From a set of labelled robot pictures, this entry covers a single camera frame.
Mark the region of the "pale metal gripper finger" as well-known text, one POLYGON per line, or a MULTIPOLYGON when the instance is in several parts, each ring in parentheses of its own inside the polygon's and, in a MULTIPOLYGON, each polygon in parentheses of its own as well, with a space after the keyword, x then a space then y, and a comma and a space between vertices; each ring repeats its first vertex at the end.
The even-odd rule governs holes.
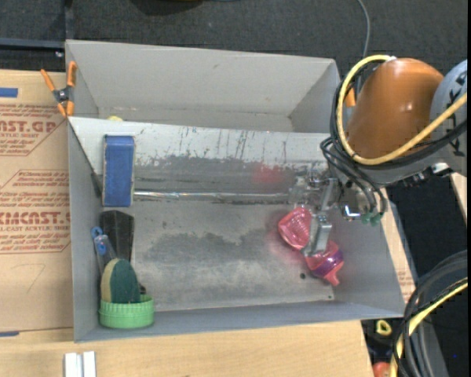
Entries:
POLYGON ((309 241, 301 249, 301 253, 306 257, 312 257, 325 251, 331 229, 332 224, 326 215, 314 215, 309 227, 309 241))
POLYGON ((290 188, 288 201, 297 205, 325 206, 329 196, 330 179, 324 174, 308 173, 299 177, 290 188))

